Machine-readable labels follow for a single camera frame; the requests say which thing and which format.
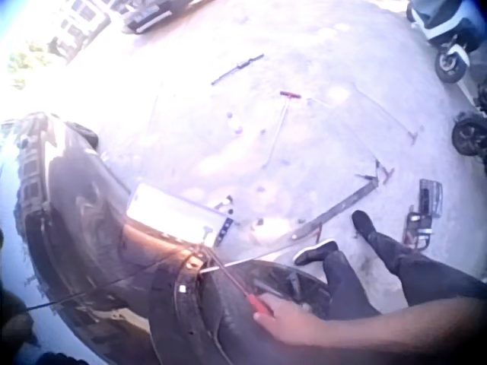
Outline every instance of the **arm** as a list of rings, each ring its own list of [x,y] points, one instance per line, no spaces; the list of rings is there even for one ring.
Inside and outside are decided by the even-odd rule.
[[[274,317],[255,320],[277,339],[322,348],[360,348],[431,353],[459,345],[485,328],[485,302],[470,298],[436,300],[398,312],[352,321],[323,321],[299,306],[272,297],[263,299]]]

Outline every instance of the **black pants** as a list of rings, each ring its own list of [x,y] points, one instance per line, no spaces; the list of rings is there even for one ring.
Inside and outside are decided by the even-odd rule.
[[[382,233],[371,233],[367,241],[390,273],[401,280],[410,306],[454,297],[487,300],[487,284],[464,272],[431,260]],[[330,319],[358,319],[380,314],[369,303],[361,282],[343,252],[328,255],[323,261],[323,270],[332,298]]]

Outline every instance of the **black shoe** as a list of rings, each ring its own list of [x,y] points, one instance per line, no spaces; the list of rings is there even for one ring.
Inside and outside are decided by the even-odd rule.
[[[372,220],[364,211],[354,211],[352,213],[352,222],[357,232],[366,240],[372,232],[377,232]]]
[[[330,253],[335,251],[338,251],[336,242],[332,239],[324,240],[315,246],[302,249],[294,256],[293,261],[296,266],[303,266],[310,262],[323,261]]]

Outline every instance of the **concrete ground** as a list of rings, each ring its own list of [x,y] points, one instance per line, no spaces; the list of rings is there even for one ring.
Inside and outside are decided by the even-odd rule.
[[[400,240],[419,179],[442,182],[443,215],[425,254],[480,276],[487,181],[450,143],[453,116],[472,107],[458,86],[438,80],[435,50],[411,29],[405,8],[404,1],[214,0],[141,36],[122,34],[115,22],[66,69],[58,110],[99,133],[102,158],[131,188],[143,178],[203,205],[232,195],[240,226],[221,244],[227,261],[278,249],[273,242],[298,219],[313,219],[363,186],[355,174],[374,173],[367,145],[396,172],[355,207]],[[285,102],[280,90],[328,107],[292,100],[264,169]],[[228,122],[229,112],[237,122]],[[419,133],[414,145],[394,119]],[[326,224],[322,238],[336,238],[379,310],[405,306],[399,281],[354,238],[352,211]],[[259,217],[264,225],[252,231]],[[312,242],[267,259],[291,265]],[[318,264],[304,270],[325,280]]]

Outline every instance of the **hand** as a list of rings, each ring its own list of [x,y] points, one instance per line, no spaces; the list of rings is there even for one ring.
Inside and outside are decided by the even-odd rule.
[[[260,299],[274,312],[274,316],[254,313],[253,318],[276,339],[286,344],[314,345],[325,335],[326,323],[306,312],[299,305],[263,294]]]

